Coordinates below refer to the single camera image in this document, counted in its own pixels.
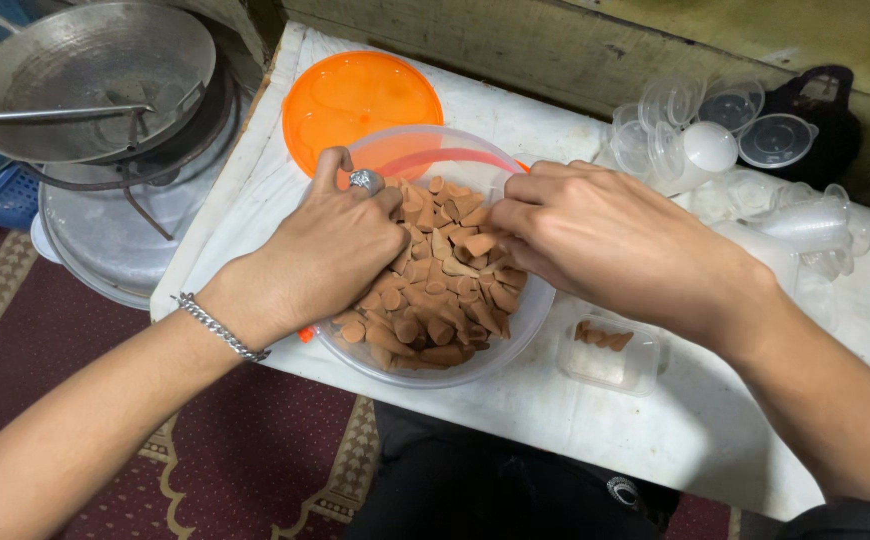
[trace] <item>left hand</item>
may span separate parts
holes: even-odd
[[[338,189],[338,169],[351,171],[343,146],[319,156],[308,198],[257,251],[222,268],[196,301],[251,350],[350,306],[409,242],[391,214],[401,191]]]

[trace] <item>orange lid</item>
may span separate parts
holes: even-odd
[[[393,55],[331,55],[301,74],[281,104],[285,143],[308,176],[318,154],[393,126],[441,126],[441,102],[417,69]]]

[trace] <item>blue basket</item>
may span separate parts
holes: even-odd
[[[27,231],[38,214],[38,175],[18,165],[0,172],[0,227]]]

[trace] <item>red carpet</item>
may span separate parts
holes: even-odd
[[[0,229],[0,429],[149,324]],[[257,365],[183,408],[57,538],[340,538],[377,453],[370,400]],[[685,497],[666,538],[723,539],[729,509]]]

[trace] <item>wooden wall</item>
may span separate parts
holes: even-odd
[[[249,5],[271,1],[249,0]],[[743,10],[742,4],[741,0],[280,0],[277,7],[286,18],[327,34],[603,118],[620,104],[637,102],[646,82],[683,67],[700,67],[711,76],[751,72],[773,89],[803,68],[845,64],[856,72],[850,108],[865,126],[865,144],[843,182],[870,206],[869,3],[853,7],[852,13],[867,13],[858,19],[863,30],[855,34],[855,41],[844,35],[840,41],[820,39],[823,20],[798,34],[798,39],[792,37],[787,48],[784,36],[796,34],[798,21],[836,13],[847,2],[754,3],[764,11],[759,24],[749,23],[757,19],[756,14],[752,7]],[[708,8],[714,10],[708,23],[700,23],[708,17]],[[772,32],[766,30],[772,26],[765,18],[785,20],[777,22],[778,30]],[[850,26],[851,17],[839,14],[838,20],[841,26],[834,31]],[[770,39],[756,43],[758,32],[768,32]],[[753,57],[764,51],[769,52],[760,59]]]

